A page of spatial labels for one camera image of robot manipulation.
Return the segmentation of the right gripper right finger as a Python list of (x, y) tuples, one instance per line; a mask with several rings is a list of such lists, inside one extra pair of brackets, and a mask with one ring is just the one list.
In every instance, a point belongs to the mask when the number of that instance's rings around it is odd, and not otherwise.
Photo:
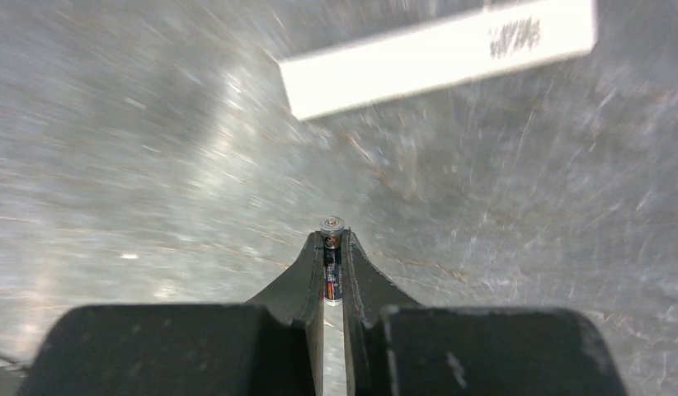
[(341, 242), (350, 395), (624, 395), (604, 338), (560, 307), (420, 304)]

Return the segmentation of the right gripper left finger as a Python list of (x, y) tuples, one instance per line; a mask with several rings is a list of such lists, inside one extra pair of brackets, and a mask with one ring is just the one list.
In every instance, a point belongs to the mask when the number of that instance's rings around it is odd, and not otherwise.
[(21, 395), (319, 395), (319, 233), (241, 304), (91, 304), (49, 330)]

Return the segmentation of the black AAA battery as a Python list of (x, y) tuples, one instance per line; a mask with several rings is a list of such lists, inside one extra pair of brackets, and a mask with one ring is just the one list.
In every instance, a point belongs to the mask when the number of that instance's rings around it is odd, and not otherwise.
[(323, 239), (324, 299), (331, 306), (342, 302), (341, 284), (341, 239), (345, 230), (344, 220), (328, 216), (320, 223)]

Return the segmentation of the white remote control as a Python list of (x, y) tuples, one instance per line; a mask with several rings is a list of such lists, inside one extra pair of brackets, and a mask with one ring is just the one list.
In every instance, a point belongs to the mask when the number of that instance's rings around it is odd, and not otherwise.
[(281, 60), (290, 113), (311, 120), (589, 54), (595, 1), (509, 3)]

